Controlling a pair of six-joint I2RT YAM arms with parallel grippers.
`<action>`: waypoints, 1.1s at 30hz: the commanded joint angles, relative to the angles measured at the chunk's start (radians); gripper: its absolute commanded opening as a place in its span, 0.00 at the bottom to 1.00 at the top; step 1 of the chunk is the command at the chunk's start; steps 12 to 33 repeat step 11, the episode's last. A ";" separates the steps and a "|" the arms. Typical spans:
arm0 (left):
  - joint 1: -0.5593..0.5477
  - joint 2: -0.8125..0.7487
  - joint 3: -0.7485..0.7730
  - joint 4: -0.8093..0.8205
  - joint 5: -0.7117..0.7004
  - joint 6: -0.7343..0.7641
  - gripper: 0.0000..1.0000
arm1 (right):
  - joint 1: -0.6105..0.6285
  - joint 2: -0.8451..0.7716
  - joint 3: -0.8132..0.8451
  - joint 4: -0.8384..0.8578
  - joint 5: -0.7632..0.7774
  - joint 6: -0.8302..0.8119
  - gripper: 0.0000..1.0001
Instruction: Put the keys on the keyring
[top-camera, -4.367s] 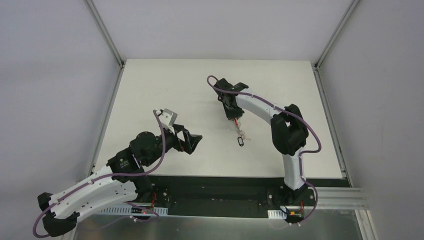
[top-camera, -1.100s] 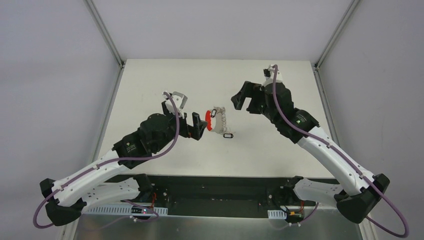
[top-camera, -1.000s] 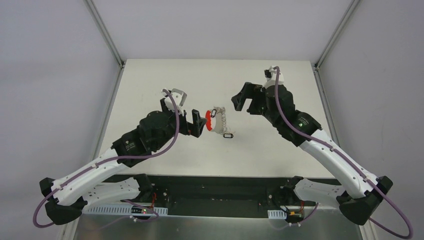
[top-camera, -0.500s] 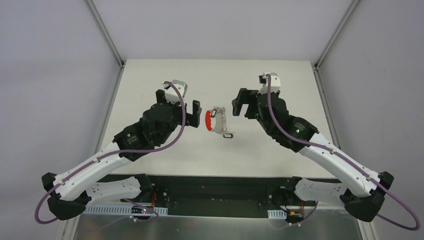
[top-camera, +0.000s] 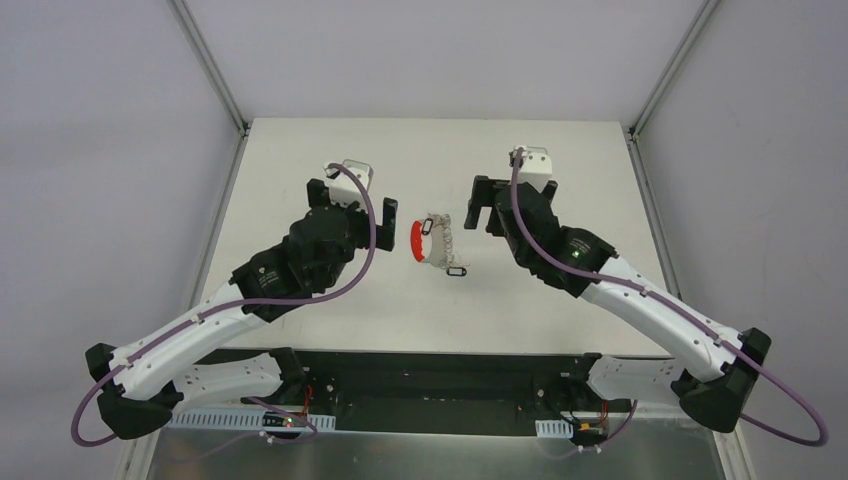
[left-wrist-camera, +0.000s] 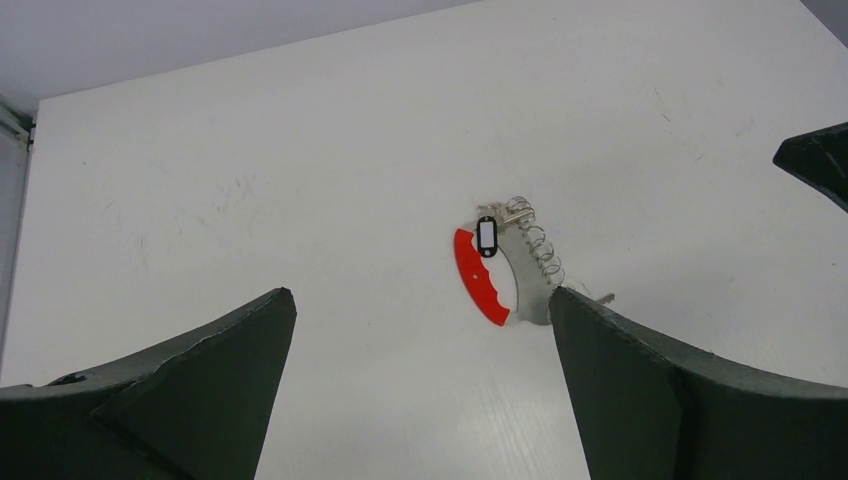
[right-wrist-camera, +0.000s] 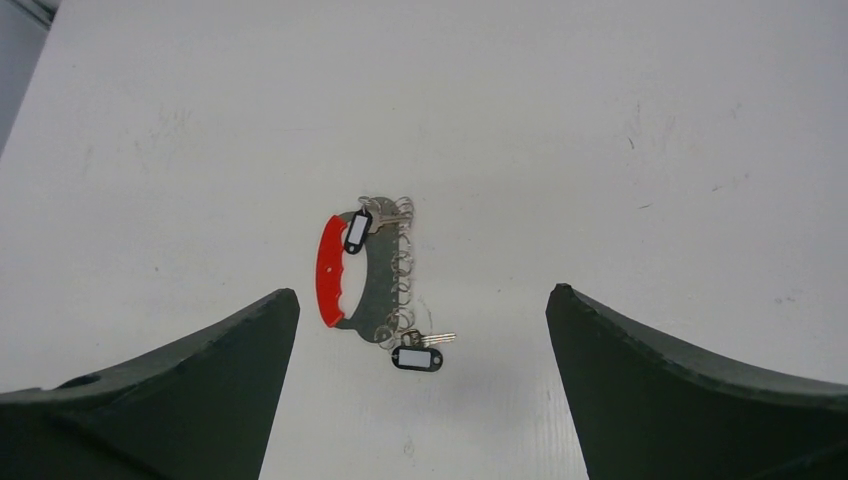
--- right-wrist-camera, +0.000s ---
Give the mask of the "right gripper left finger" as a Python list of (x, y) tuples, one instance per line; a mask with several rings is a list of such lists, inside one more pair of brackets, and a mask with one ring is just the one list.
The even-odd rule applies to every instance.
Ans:
[(300, 314), (279, 289), (60, 386), (1, 397), (5, 479), (256, 479)]

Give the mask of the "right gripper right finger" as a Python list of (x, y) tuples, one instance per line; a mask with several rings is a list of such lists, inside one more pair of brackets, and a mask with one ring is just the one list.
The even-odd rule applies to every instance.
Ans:
[(843, 479), (847, 388), (746, 364), (559, 284), (550, 340), (592, 479)]

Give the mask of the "grey red keyring holder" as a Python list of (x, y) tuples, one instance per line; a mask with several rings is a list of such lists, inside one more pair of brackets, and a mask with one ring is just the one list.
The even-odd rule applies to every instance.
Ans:
[(415, 325), (410, 307), (415, 207), (408, 196), (371, 197), (392, 213), (408, 213), (410, 219), (382, 227), (358, 254), (350, 255), (343, 243), (353, 214), (361, 208), (360, 197), (354, 210), (330, 216), (317, 247), (315, 298), (327, 328), (353, 332), (369, 344), (391, 350), (399, 344), (400, 334)]

